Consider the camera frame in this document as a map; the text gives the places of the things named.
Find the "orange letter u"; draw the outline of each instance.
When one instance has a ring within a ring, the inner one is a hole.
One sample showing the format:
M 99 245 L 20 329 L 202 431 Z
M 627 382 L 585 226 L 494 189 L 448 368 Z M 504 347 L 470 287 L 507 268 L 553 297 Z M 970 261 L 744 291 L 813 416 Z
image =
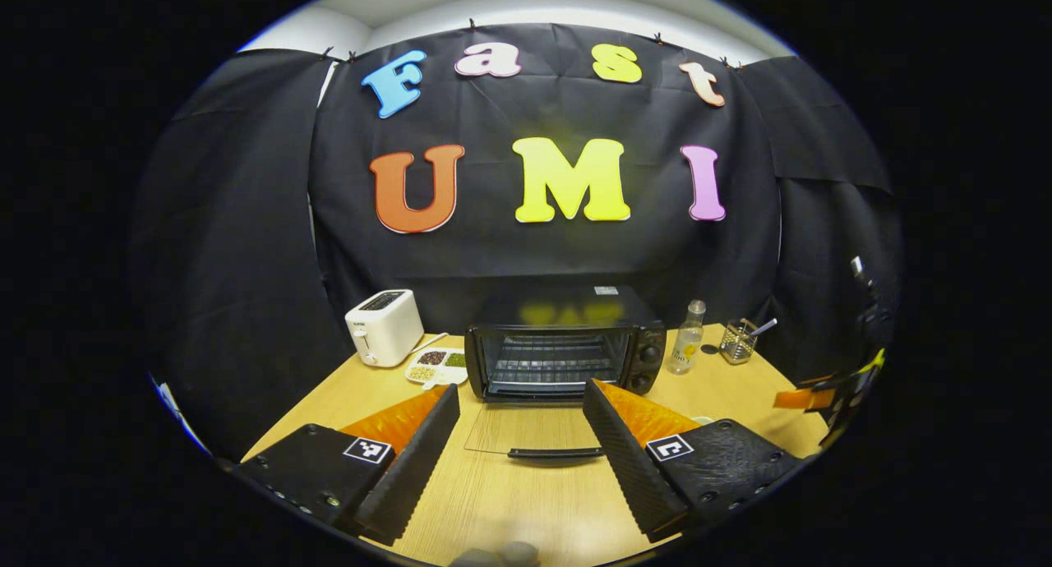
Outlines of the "orange letter u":
M 405 170 L 412 163 L 409 153 L 380 156 L 369 163 L 377 175 L 377 218 L 400 234 L 430 232 L 448 222 L 457 208 L 457 161 L 464 155 L 459 144 L 428 148 L 424 160 L 434 175 L 434 199 L 425 208 L 405 203 Z

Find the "glass bottle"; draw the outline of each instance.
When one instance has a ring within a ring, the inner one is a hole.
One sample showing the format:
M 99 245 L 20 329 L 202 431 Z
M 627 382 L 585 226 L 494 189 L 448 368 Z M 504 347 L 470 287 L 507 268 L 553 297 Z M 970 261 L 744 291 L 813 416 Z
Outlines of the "glass bottle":
M 687 319 L 676 331 L 675 345 L 672 346 L 672 357 L 669 358 L 669 371 L 673 374 L 685 374 L 690 370 L 697 349 L 702 346 L 702 323 L 705 319 L 705 302 L 694 300 L 687 306 Z

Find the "pink letter i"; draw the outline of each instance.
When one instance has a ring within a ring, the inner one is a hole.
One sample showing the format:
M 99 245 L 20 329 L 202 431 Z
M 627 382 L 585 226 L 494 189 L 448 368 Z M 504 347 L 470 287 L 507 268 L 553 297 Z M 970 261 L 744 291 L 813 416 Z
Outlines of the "pink letter i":
M 690 206 L 690 218 L 720 222 L 727 216 L 716 191 L 715 162 L 720 156 L 703 146 L 684 146 L 680 151 L 690 163 L 690 177 L 694 181 L 694 204 Z

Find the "white wall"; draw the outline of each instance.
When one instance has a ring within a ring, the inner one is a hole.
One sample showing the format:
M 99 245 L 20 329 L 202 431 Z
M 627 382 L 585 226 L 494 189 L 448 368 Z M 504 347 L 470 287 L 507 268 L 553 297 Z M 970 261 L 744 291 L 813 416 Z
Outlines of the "white wall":
M 476 24 L 560 23 L 615 28 L 662 40 L 710 58 L 727 57 L 732 64 L 760 61 L 773 55 L 758 49 L 710 24 L 687 19 L 658 6 L 628 0 L 463 0 L 424 9 L 372 31 L 362 50 L 376 49 L 399 40 Z
M 349 50 L 363 54 L 400 40 L 477 24 L 560 23 L 615 28 L 651 38 L 660 32 L 672 45 L 688 47 L 710 58 L 728 58 L 731 64 L 750 64 L 775 55 L 792 55 L 777 39 L 767 39 L 764 49 L 731 32 L 688 19 L 679 13 L 628 0 L 461 0 L 410 14 L 369 28 L 368 25 L 320 5 L 308 5 L 278 21 L 241 50 L 281 47 L 346 58 Z
M 346 59 L 349 50 L 359 53 L 369 33 L 371 28 L 346 14 L 308 5 L 271 24 L 239 50 L 300 49 L 324 54 L 326 47 L 332 46 L 331 57 Z

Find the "white plate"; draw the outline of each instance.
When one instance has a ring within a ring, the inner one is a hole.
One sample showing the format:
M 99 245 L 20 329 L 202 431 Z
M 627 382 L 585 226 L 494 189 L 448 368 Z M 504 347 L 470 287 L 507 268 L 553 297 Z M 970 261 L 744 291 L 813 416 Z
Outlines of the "white plate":
M 438 362 L 438 364 L 422 364 L 420 362 L 421 358 L 432 352 L 443 352 L 445 355 L 442 358 L 442 361 Z M 424 390 L 430 390 L 437 385 L 462 384 L 465 380 L 467 380 L 467 368 L 458 368 L 445 365 L 445 362 L 449 360 L 449 356 L 451 353 L 464 353 L 464 350 L 454 349 L 452 347 L 428 347 L 427 349 L 418 351 L 417 355 L 413 355 L 412 362 L 409 362 L 409 365 L 405 369 L 406 380 L 424 385 Z M 430 380 L 410 378 L 410 373 L 412 373 L 414 368 L 427 368 L 429 370 L 434 370 L 434 374 L 430 378 Z

